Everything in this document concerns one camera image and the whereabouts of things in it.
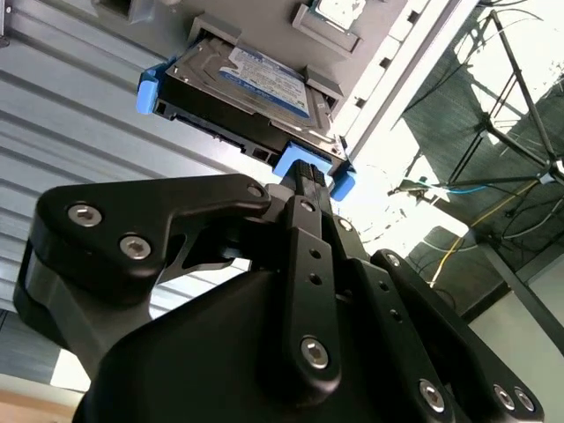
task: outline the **yellow cable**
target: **yellow cable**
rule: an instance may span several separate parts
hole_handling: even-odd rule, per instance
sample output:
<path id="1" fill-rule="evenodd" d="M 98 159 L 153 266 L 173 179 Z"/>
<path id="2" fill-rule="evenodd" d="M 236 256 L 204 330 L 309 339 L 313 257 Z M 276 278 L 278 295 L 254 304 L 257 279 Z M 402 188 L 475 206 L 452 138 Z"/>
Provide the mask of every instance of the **yellow cable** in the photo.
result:
<path id="1" fill-rule="evenodd" d="M 527 185 L 525 188 L 519 190 L 515 195 L 506 198 L 505 200 L 503 200 L 501 203 L 499 203 L 498 205 L 496 205 L 492 210 L 490 210 L 488 213 L 484 214 L 483 216 L 479 217 L 476 219 L 476 221 L 474 223 L 472 223 L 470 225 L 470 227 L 475 227 L 478 223 L 482 222 L 483 220 L 489 218 L 492 214 L 494 214 L 495 212 L 497 212 L 501 207 L 503 207 L 505 204 L 509 203 L 511 200 L 517 198 L 518 196 L 520 196 L 521 194 L 523 194 L 527 189 L 531 189 L 532 187 L 534 187 L 536 184 L 538 183 L 538 181 L 534 181 L 531 182 L 529 185 Z M 439 275 L 441 274 L 442 271 L 442 266 L 447 262 L 447 260 L 449 260 L 449 257 L 452 256 L 452 254 L 454 253 L 456 247 L 458 247 L 458 243 L 462 240 L 462 237 L 459 237 L 453 244 L 452 247 L 450 247 L 450 250 L 448 253 L 446 253 L 444 255 L 444 257 L 442 258 L 441 262 L 439 263 L 439 267 L 437 268 L 437 271 L 434 273 L 433 276 L 433 280 L 431 282 L 431 286 L 434 285 L 434 283 L 437 281 L 437 279 L 439 278 Z"/>

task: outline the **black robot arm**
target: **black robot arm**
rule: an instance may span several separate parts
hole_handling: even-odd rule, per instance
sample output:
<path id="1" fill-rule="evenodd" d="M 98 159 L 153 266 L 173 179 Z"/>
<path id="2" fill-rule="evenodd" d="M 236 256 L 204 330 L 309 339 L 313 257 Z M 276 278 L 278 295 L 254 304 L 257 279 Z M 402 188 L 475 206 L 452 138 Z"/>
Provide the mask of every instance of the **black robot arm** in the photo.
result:
<path id="1" fill-rule="evenodd" d="M 249 271 L 158 319 L 155 285 Z M 61 187 L 39 200 L 14 302 L 92 379 L 74 422 L 541 422 L 533 393 L 393 252 L 369 257 L 295 162 Z"/>

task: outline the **hard drive label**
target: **hard drive label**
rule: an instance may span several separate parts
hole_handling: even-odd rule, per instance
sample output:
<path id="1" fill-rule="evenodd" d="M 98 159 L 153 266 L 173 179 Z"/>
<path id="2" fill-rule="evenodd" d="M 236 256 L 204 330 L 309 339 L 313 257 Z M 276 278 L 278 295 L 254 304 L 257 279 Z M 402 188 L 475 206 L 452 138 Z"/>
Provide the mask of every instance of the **hard drive label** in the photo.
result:
<path id="1" fill-rule="evenodd" d="M 222 67 L 219 74 L 235 84 L 308 118 L 306 86 L 301 75 L 256 51 L 234 48 L 229 60 L 236 69 Z"/>

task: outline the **silver screw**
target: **silver screw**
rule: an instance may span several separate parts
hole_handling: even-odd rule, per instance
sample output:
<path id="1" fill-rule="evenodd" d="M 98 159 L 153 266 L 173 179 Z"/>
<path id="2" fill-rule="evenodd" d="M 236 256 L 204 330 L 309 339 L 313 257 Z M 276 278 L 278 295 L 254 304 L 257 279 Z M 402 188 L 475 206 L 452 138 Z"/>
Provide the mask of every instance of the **silver screw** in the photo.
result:
<path id="1" fill-rule="evenodd" d="M 254 186 L 254 185 L 249 185 L 247 187 L 247 191 L 250 192 L 255 197 L 262 197 L 263 196 L 263 192 L 258 187 Z"/>
<path id="2" fill-rule="evenodd" d="M 101 213 L 87 204 L 73 205 L 67 214 L 70 220 L 83 227 L 96 226 L 102 221 Z"/>
<path id="3" fill-rule="evenodd" d="M 151 246 L 135 235 L 126 236 L 120 241 L 120 249 L 123 254 L 133 260 L 144 260 L 151 254 Z"/>
<path id="4" fill-rule="evenodd" d="M 344 220 L 343 218 L 338 219 L 338 224 L 346 230 L 346 232 L 351 232 L 353 230 L 353 225 L 348 220 Z"/>
<path id="5" fill-rule="evenodd" d="M 329 365 L 327 350 L 317 339 L 304 338 L 301 341 L 301 353 L 311 367 L 322 369 Z"/>
<path id="6" fill-rule="evenodd" d="M 422 379 L 419 382 L 419 392 L 429 407 L 436 412 L 444 412 L 444 399 L 441 392 L 430 381 Z"/>
<path id="7" fill-rule="evenodd" d="M 314 206 L 311 205 L 311 203 L 306 200 L 301 200 L 301 206 L 304 209 L 306 209 L 308 212 L 312 212 L 313 210 L 315 210 Z"/>
<path id="8" fill-rule="evenodd" d="M 391 261 L 391 263 L 395 266 L 395 267 L 399 267 L 400 262 L 397 259 L 396 256 L 394 256 L 393 254 L 388 254 L 388 259 Z"/>
<path id="9" fill-rule="evenodd" d="M 521 401 L 521 404 L 523 404 L 527 410 L 529 410 L 530 412 L 535 411 L 535 405 L 533 404 L 531 399 L 527 397 L 527 394 L 525 394 L 519 388 L 515 388 L 515 395 L 517 395 L 517 398 L 519 399 L 519 401 Z"/>
<path id="10" fill-rule="evenodd" d="M 515 410 L 515 403 L 505 389 L 503 389 L 500 385 L 494 385 L 493 391 L 495 392 L 495 395 L 497 395 L 501 403 L 505 405 L 505 408 L 510 411 Z"/>

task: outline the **corrugated metal wall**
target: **corrugated metal wall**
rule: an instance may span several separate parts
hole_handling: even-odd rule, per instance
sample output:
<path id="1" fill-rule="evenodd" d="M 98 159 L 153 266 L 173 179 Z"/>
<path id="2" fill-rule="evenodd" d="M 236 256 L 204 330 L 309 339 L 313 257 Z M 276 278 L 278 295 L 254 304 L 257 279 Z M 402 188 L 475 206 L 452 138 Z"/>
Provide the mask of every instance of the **corrugated metal wall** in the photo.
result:
<path id="1" fill-rule="evenodd" d="M 229 145 L 180 122 L 137 114 L 139 72 L 163 58 L 86 24 L 79 10 L 65 10 L 13 2 L 11 44 L 0 49 L 0 308 L 13 309 L 33 208 L 47 189 L 242 171 L 274 181 L 267 166 Z M 153 313 L 204 293 L 244 263 L 236 266 L 155 289 Z"/>

